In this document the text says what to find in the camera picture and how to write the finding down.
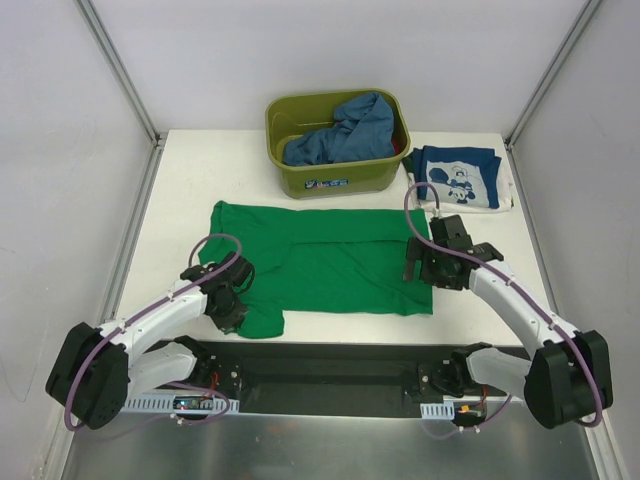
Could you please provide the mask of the green t shirt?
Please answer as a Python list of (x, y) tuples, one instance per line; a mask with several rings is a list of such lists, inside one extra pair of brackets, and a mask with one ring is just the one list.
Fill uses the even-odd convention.
[(240, 298), (245, 320), (235, 333), (249, 339), (279, 337), (287, 311), (337, 315), (430, 315), (430, 286), (403, 279), (411, 229), (427, 230), (422, 211), (390, 209), (288, 210), (219, 201), (210, 217), (201, 262), (234, 251), (255, 267)]

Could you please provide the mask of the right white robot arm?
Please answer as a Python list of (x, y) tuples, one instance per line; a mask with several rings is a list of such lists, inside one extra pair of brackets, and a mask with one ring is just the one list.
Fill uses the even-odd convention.
[(503, 255), (473, 243), (460, 216), (431, 220), (432, 237), (409, 238), (403, 278), (440, 289), (468, 290), (516, 335), (525, 358), (478, 342), (456, 350), (430, 377), (439, 392), (460, 398), (483, 385), (522, 399), (534, 419), (553, 429), (570, 422), (598, 426), (613, 403), (609, 348), (595, 330), (583, 332), (542, 307), (517, 281)]

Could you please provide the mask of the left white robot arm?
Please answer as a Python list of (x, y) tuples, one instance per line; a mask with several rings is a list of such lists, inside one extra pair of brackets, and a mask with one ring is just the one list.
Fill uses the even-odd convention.
[(248, 312), (240, 297), (255, 275), (247, 259), (229, 253), (221, 263), (188, 267), (137, 314), (99, 327), (85, 322), (74, 326), (45, 385), (63, 407), (66, 427), (100, 429), (128, 400), (173, 383), (211, 397), (222, 375), (203, 343), (182, 335), (162, 347), (157, 344), (202, 316), (223, 333), (236, 330)]

